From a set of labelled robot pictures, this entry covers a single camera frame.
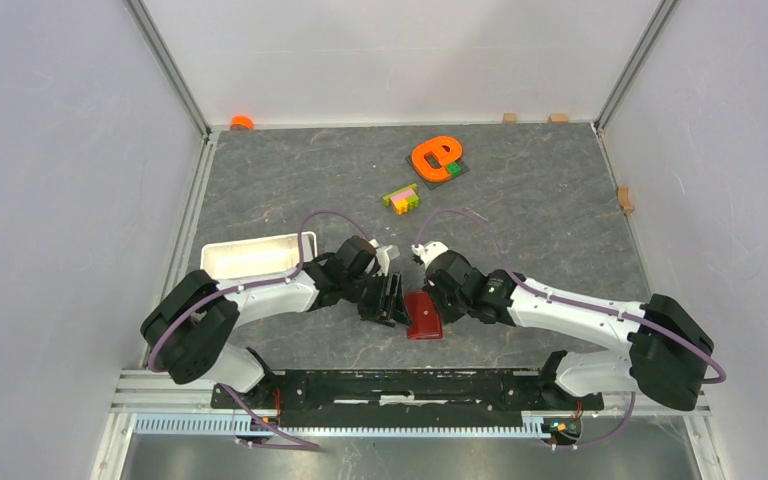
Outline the white plastic tray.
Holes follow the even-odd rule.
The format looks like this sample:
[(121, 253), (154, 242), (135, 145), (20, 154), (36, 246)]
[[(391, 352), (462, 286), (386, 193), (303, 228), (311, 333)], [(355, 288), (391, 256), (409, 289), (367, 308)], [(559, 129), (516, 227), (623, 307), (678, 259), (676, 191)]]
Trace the white plastic tray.
[(301, 240), (302, 255), (297, 233), (207, 244), (201, 249), (200, 269), (215, 280), (288, 273), (318, 255), (314, 232), (303, 231)]

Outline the small wooden block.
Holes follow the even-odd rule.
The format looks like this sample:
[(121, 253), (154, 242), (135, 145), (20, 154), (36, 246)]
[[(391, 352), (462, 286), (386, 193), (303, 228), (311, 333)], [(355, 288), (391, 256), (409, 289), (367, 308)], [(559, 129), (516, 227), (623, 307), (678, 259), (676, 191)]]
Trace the small wooden block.
[(515, 124), (517, 120), (517, 115), (513, 112), (506, 112), (502, 115), (503, 124)]
[(549, 123), (569, 123), (570, 117), (565, 113), (553, 113), (548, 116)]

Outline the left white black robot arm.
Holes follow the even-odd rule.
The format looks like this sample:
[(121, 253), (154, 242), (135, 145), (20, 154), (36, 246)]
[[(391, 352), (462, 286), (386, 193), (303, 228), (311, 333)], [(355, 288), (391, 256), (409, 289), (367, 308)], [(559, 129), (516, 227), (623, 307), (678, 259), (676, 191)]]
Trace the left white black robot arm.
[(187, 273), (145, 318), (147, 367), (179, 384), (206, 378), (232, 387), (250, 407), (266, 405), (274, 381), (255, 354), (229, 344), (232, 332), (281, 314), (307, 313), (345, 301), (364, 321), (410, 325), (402, 278), (390, 269), (400, 252), (353, 235), (334, 252), (302, 253), (285, 272), (216, 280)]

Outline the orange e-shaped block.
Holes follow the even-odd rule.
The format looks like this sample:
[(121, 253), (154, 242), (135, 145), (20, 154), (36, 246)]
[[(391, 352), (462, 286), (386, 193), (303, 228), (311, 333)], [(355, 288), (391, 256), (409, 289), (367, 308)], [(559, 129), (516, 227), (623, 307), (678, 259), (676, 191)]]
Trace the orange e-shaped block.
[(429, 185), (453, 180), (463, 173), (461, 143), (450, 136), (434, 137), (416, 146), (408, 157), (417, 175)]

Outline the green toy brick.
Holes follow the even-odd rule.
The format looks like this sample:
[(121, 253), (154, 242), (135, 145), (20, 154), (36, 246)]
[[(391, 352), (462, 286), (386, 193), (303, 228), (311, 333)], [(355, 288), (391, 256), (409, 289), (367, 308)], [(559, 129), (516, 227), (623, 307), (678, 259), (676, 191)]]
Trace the green toy brick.
[(451, 177), (457, 177), (462, 174), (462, 167), (458, 163), (450, 163), (446, 166), (446, 171)]

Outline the red card holder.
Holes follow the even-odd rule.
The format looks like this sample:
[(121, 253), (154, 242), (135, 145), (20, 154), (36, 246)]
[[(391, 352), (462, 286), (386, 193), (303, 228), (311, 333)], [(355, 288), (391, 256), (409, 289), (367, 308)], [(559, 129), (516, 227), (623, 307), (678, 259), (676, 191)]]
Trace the red card holder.
[(408, 293), (405, 304), (411, 321), (406, 331), (408, 340), (438, 340), (443, 337), (442, 321), (428, 292)]

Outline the orange round cap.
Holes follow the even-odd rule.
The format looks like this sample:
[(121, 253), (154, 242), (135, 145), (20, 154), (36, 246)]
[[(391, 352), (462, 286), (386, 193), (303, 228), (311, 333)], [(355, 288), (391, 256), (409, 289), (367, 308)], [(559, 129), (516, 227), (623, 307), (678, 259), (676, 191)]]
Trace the orange round cap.
[(245, 115), (236, 115), (230, 120), (229, 129), (232, 131), (252, 130), (253, 128), (253, 121)]

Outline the colourful toy brick stack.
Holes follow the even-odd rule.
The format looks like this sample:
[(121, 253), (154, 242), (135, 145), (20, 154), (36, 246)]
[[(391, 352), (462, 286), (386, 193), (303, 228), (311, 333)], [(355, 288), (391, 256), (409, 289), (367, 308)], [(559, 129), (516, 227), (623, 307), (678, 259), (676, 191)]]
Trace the colourful toy brick stack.
[(382, 198), (385, 207), (389, 207), (396, 215), (404, 215), (415, 210), (420, 205), (418, 185), (410, 184), (391, 192)]

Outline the dark square base plate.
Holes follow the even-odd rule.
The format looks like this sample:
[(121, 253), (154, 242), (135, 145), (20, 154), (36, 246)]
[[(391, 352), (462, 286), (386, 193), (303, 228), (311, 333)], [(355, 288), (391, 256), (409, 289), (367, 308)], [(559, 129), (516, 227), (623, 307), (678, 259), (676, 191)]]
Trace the dark square base plate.
[(429, 190), (434, 190), (438, 187), (441, 187), (470, 171), (469, 166), (462, 159), (458, 159), (445, 166), (441, 166), (439, 161), (436, 160), (433, 156), (427, 155), (424, 158), (424, 163), (427, 164), (432, 170), (442, 170), (446, 174), (446, 177), (441, 181), (431, 181), (420, 174), (419, 170), (413, 165), (412, 157), (410, 155), (405, 157), (405, 162), (412, 168), (420, 181)]

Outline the curved wooden piece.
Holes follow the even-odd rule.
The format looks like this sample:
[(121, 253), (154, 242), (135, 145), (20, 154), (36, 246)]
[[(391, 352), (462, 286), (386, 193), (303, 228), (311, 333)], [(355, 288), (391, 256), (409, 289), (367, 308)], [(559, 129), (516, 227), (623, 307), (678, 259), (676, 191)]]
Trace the curved wooden piece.
[(628, 185), (620, 185), (616, 188), (616, 198), (620, 207), (620, 211), (624, 215), (629, 215), (635, 210), (635, 206), (632, 202), (630, 193), (631, 191)]

